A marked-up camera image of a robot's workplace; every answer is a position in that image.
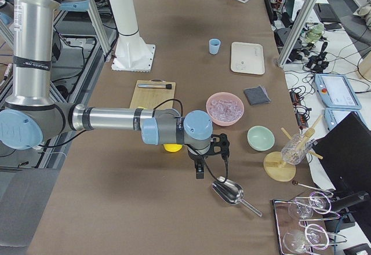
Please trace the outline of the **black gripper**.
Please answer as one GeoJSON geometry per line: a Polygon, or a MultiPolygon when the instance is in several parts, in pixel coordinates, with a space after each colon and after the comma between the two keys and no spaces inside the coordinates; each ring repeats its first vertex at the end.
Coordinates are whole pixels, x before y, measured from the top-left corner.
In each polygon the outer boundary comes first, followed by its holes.
{"type": "Polygon", "coordinates": [[[205,175],[203,159],[206,159],[209,154],[202,154],[191,145],[187,146],[187,151],[188,156],[194,161],[196,179],[203,179],[205,175]]]}

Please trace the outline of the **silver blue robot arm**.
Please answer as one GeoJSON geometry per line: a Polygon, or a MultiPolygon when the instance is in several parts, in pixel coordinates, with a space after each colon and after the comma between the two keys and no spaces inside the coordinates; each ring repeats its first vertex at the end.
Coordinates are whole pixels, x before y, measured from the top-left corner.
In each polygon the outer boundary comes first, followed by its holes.
{"type": "Polygon", "coordinates": [[[81,54],[79,70],[57,68],[54,14],[88,12],[99,19],[94,0],[13,0],[13,85],[1,111],[1,142],[15,150],[48,148],[63,133],[95,129],[141,132],[146,144],[184,145],[204,177],[206,158],[213,155],[213,127],[201,110],[183,114],[173,108],[97,108],[77,103],[75,95],[86,75],[89,55],[81,54]]]}

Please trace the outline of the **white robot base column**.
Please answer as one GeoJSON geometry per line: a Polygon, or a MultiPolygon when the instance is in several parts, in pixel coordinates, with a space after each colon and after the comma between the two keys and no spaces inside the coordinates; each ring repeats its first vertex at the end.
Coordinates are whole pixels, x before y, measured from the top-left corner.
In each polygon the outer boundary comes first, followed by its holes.
{"type": "Polygon", "coordinates": [[[112,69],[150,72],[155,45],[146,44],[139,33],[133,0],[109,0],[118,30],[112,69]]]}

